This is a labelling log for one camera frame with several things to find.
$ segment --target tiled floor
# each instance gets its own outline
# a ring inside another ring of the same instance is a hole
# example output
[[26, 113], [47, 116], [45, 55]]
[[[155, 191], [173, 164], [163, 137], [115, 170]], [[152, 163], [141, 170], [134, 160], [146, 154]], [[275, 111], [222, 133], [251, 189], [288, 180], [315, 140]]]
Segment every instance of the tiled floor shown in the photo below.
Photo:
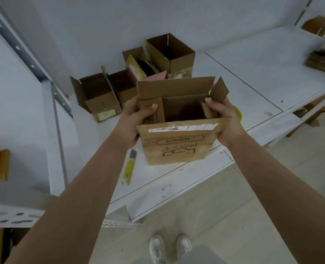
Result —
[[[325, 114], [321, 127], [302, 126], [269, 149], [281, 163], [325, 196]], [[169, 262], [186, 233], [193, 245], [208, 245], [228, 264], [296, 263], [236, 165], [150, 213], [138, 228], [103, 228], [91, 264], [150, 258], [150, 237], [159, 233]]]

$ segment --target foot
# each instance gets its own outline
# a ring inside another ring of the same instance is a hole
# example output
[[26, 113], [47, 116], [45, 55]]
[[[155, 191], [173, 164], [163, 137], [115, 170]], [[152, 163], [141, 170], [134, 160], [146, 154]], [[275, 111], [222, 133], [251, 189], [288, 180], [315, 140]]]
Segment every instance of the foot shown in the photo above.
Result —
[[185, 254], [192, 250], [191, 240], [187, 235], [182, 234], [177, 239], [177, 257], [181, 259]]
[[150, 255], [154, 264], [166, 264], [165, 244], [161, 235], [153, 235], [150, 240]]

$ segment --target yellow utility knife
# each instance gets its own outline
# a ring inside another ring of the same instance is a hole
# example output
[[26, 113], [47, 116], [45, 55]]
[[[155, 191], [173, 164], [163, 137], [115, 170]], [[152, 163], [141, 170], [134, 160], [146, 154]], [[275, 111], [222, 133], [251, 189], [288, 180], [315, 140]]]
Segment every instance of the yellow utility knife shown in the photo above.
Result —
[[126, 168], [124, 170], [122, 184], [129, 185], [133, 173], [134, 164], [136, 162], [137, 152], [132, 149], [131, 153], [129, 154], [129, 160], [127, 161]]

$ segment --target barcode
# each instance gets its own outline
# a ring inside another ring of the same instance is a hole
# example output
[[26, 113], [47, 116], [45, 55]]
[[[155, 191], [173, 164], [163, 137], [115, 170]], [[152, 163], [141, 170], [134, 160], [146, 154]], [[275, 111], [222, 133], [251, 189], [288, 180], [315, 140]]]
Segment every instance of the barcode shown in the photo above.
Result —
[[147, 122], [148, 124], [154, 124], [155, 123], [155, 115], [151, 115], [149, 117], [147, 117]]

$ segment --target brown cardboard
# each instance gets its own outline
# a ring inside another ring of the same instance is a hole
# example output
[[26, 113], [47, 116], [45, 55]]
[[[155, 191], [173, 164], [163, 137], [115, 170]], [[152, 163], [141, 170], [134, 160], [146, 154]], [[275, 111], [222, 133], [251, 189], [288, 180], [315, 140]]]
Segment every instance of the brown cardboard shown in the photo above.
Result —
[[122, 109], [124, 109], [128, 101], [137, 95], [137, 87], [131, 82], [126, 69], [108, 75], [108, 78], [118, 96]]
[[[187, 162], [204, 159], [215, 139], [224, 130], [230, 117], [220, 118], [205, 103], [215, 77], [186, 78], [139, 82], [142, 104], [162, 100], [165, 121], [138, 125], [143, 151], [149, 165]], [[228, 90], [220, 78], [210, 95], [222, 101]]]
[[[126, 65], [127, 65], [127, 60], [128, 60], [130, 55], [134, 58], [135, 61], [138, 61], [142, 57], [143, 54], [144, 54], [143, 47], [137, 47], [137, 48], [130, 49], [130, 50], [122, 52], [122, 55], [123, 55], [123, 58], [124, 58], [124, 61], [125, 61]], [[131, 82], [134, 85], [136, 85], [136, 83], [139, 80], [137, 80], [137, 77], [133, 74], [133, 72], [129, 69], [128, 66], [126, 68], [127, 68], [128, 76], [131, 79]], [[166, 71], [162, 70], [159, 73], [143, 77], [142, 80], [143, 81], [160, 80], [160, 79], [165, 79], [165, 77], [166, 77]]]
[[70, 77], [78, 105], [93, 115], [96, 122], [122, 112], [112, 85], [103, 73], [79, 80]]
[[191, 78], [195, 51], [171, 33], [146, 40], [151, 62], [167, 71], [167, 78]]
[[154, 98], [149, 100], [141, 100], [139, 101], [139, 108], [143, 109], [146, 107], [150, 107], [152, 104], [157, 104], [157, 111], [154, 115], [147, 117], [143, 124], [154, 124], [154, 123], [164, 123], [165, 115], [164, 115], [164, 106], [162, 104], [162, 98]]

